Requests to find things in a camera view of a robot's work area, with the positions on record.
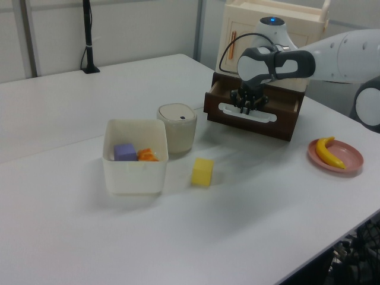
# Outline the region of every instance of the yellow banana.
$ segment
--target yellow banana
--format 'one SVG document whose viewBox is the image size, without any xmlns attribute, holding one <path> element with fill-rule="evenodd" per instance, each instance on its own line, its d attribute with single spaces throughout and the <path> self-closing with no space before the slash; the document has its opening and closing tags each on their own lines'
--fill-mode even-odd
<svg viewBox="0 0 380 285">
<path fill-rule="evenodd" d="M 320 138 L 316 142 L 315 151 L 324 163 L 330 166 L 346 169 L 346 165 L 344 165 L 343 161 L 341 161 L 338 157 L 330 153 L 326 148 L 326 144 L 334 139 L 334 137 Z"/>
</svg>

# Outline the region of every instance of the plate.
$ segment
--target plate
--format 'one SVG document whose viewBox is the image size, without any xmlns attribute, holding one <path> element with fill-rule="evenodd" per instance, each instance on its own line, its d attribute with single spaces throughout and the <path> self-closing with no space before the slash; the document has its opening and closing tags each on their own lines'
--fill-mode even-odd
<svg viewBox="0 0 380 285">
<path fill-rule="evenodd" d="M 364 158 L 361 153 L 349 144 L 337 140 L 329 142 L 327 149 L 330 153 L 342 160 L 344 165 L 346 165 L 346 169 L 337 168 L 324 163 L 315 151 L 317 141 L 318 140 L 313 140 L 308 147 L 309 156 L 316 164 L 335 172 L 355 172 L 362 167 Z"/>
</svg>

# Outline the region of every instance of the white cup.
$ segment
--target white cup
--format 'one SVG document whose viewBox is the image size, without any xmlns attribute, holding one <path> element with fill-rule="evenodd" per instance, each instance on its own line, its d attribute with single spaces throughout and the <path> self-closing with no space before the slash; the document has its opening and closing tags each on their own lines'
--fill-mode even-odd
<svg viewBox="0 0 380 285">
<path fill-rule="evenodd" d="M 197 125 L 197 114 L 193 109 L 180 103 L 163 105 L 157 111 L 157 119 L 165 124 L 169 153 L 191 149 Z"/>
</svg>

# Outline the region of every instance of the white plastic container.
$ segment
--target white plastic container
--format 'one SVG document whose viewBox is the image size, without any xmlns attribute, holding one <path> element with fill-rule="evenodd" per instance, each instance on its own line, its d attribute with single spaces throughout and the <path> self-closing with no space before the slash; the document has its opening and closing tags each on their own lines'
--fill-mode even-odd
<svg viewBox="0 0 380 285">
<path fill-rule="evenodd" d="M 159 107 L 157 118 L 164 122 L 169 153 L 188 151 L 194 142 L 197 114 L 189 106 L 180 103 Z"/>
<path fill-rule="evenodd" d="M 113 146 L 127 143 L 133 144 L 136 151 L 152 149 L 159 161 L 114 161 Z M 108 122 L 103 145 L 103 168 L 110 193 L 160 193 L 168 158 L 162 121 L 113 119 Z"/>
</svg>

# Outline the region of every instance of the white table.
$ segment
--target white table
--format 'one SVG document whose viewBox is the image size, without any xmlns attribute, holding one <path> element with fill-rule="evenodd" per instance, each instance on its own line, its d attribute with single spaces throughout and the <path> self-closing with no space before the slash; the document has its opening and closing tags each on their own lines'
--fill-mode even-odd
<svg viewBox="0 0 380 285">
<path fill-rule="evenodd" d="M 0 85 L 2 284 L 276 284 L 380 209 L 380 135 L 305 98 L 291 142 L 207 121 L 171 156 L 159 197 L 107 193 L 111 118 L 200 107 L 213 71 L 176 55 Z M 365 158 L 338 175 L 307 157 L 328 135 Z M 215 161 L 191 186 L 196 157 Z"/>
</svg>

